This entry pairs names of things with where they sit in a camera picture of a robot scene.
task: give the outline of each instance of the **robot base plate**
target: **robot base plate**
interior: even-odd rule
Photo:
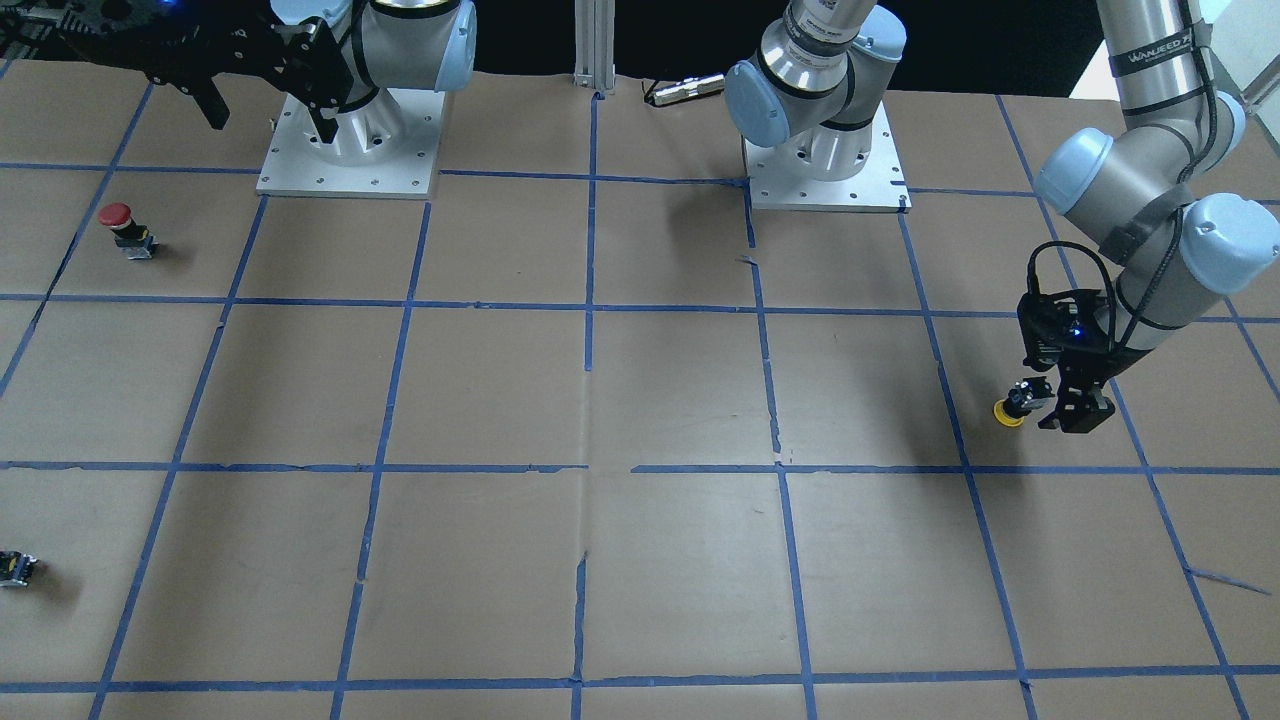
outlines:
[[[390,90],[410,128],[379,161],[335,165],[310,147],[311,118],[289,96],[257,178],[257,193],[283,197],[384,197],[426,200],[431,192],[444,122],[444,92]]]
[[[794,173],[776,147],[742,141],[756,210],[810,210],[820,213],[897,213],[910,210],[897,145],[884,105],[876,110],[874,146],[861,172],[846,181],[818,181]]]

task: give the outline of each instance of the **black background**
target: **black background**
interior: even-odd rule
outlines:
[[[572,0],[475,0],[476,69],[572,73]],[[618,74],[681,79],[755,53],[787,0],[617,0]],[[896,90],[1070,95],[1102,42],[1094,0],[882,0],[906,26]]]

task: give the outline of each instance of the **grid square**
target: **grid square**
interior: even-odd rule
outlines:
[[[1280,483],[1260,477],[1161,475],[1160,488],[1193,568],[1280,592]],[[1199,579],[1201,594],[1238,665],[1280,665],[1275,597]]]
[[[1280,200],[1280,156],[1254,120],[1245,128],[1240,146],[1190,184],[1201,197],[1234,192],[1254,200]]]
[[[100,184],[97,172],[0,169],[0,292],[49,290]]]
[[[1240,714],[1222,678],[1105,678],[1037,680],[1036,710],[1042,720],[1080,717],[1160,717],[1160,720],[1238,720]],[[1256,714],[1254,717],[1266,717]]]
[[[586,210],[585,181],[442,176],[417,297],[582,302]]]
[[[1014,666],[963,475],[788,482],[815,673]]]
[[[773,475],[602,475],[588,493],[586,678],[797,673]]]
[[[800,720],[804,716],[804,688],[800,685],[582,691],[582,720]]]
[[[20,302],[15,300],[0,301],[0,368],[9,368],[13,354],[22,345],[22,336],[31,325],[31,318],[40,307],[38,302]]]
[[[884,109],[911,187],[1027,190],[992,96],[890,91]]]
[[[591,169],[591,96],[568,76],[475,73],[449,94],[440,169],[579,173]],[[518,108],[518,113],[495,109]]]
[[[1044,263],[1056,264],[1048,258]],[[1036,423],[1050,410],[1028,418],[1018,429],[996,421],[996,402],[1009,396],[1015,382],[1034,375],[1023,365],[1025,350],[1016,319],[934,318],[933,327],[965,451],[974,465],[1134,468],[1139,464],[1129,429],[1119,415],[1085,434],[1037,428]],[[1050,382],[1057,386],[1056,372]],[[1106,395],[1114,396],[1110,388]]]
[[[273,197],[239,295],[403,300],[422,213],[421,202]]]
[[[755,316],[596,313],[594,361],[591,468],[774,461]]]
[[[753,306],[742,190],[600,183],[595,301]]]
[[[1146,478],[978,484],[1029,667],[1216,661]]]
[[[910,683],[818,685],[820,717],[920,717],[946,720],[1021,720],[1027,717],[1018,683]]]
[[[644,101],[646,81],[617,78],[598,105],[599,172],[648,178],[741,178],[742,137],[723,97],[667,108]]]
[[[146,263],[125,259],[97,209],[125,202],[160,247]],[[224,297],[257,213],[243,177],[180,173],[111,176],[84,238],[58,283],[69,295]]]
[[[1242,678],[1235,682],[1252,717],[1280,717],[1280,678]]]
[[[86,693],[0,694],[0,717],[22,717],[23,720],[88,717],[92,706],[93,696]]]
[[[1004,95],[1001,100],[1033,176],[1055,150],[1084,128],[1097,128],[1111,137],[1120,137],[1128,129],[1120,102],[1115,100],[1012,95]]]
[[[214,129],[196,101],[175,87],[157,87],[124,151],[124,165],[261,168],[271,143],[271,122],[284,94],[256,77],[221,74],[214,81],[232,109],[227,127]],[[252,176],[241,178],[253,184]]]
[[[378,691],[348,692],[344,720],[564,720],[570,691]]]
[[[168,462],[218,311],[50,304],[0,404],[0,457]]]
[[[367,475],[179,474],[115,679],[333,679],[367,497]]]
[[[1119,383],[1152,465],[1280,465],[1280,404],[1235,325],[1183,328]]]
[[[402,311],[236,307],[183,459],[372,462]]]
[[[1051,240],[1033,197],[920,195],[908,228],[932,310],[1015,310],[1027,258]],[[1037,269],[1046,290],[1069,288],[1057,252]]]
[[[417,309],[412,323],[388,461],[585,460],[580,313]]]
[[[581,498],[580,471],[383,475],[351,678],[568,676]]]
[[[1280,206],[1268,205],[1267,210],[1280,219]],[[1231,299],[1231,304],[1244,316],[1280,318],[1280,266],[1272,265],[1253,278],[1249,287]]]
[[[0,161],[110,163],[146,86],[133,70],[15,60],[0,83]]]
[[[1252,324],[1247,329],[1271,379],[1280,383],[1280,324]]]
[[[956,465],[919,318],[769,316],[782,457],[801,465]]]
[[[113,693],[102,720],[326,720],[329,692]]]
[[[4,548],[41,561],[29,587],[5,589],[12,660],[0,664],[0,683],[101,678],[163,483],[164,473],[0,473]],[[3,717],[8,697],[0,693]]]
[[[751,215],[760,283],[769,307],[919,310],[897,215]]]

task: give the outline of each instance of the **blue painter's tape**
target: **blue painter's tape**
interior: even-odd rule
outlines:
[[[1199,568],[1190,568],[1190,566],[1184,568],[1184,570],[1187,570],[1187,574],[1189,574],[1192,577],[1196,577],[1196,578],[1203,578],[1206,580],[1212,580],[1215,583],[1222,583],[1224,585],[1233,585],[1233,587],[1236,587],[1236,588],[1240,588],[1240,589],[1245,589],[1245,591],[1249,591],[1249,592],[1256,592],[1258,594],[1265,594],[1267,597],[1271,597],[1271,591],[1261,588],[1261,587],[1254,585],[1252,583],[1247,583],[1244,580],[1238,580],[1238,579],[1231,578],[1229,575],[1222,575],[1222,574],[1219,574],[1219,573],[1210,573],[1208,570],[1202,570]]]

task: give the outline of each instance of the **metal post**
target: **metal post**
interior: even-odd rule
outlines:
[[[614,0],[573,0],[577,23],[577,64],[573,82],[602,92],[613,92]]]

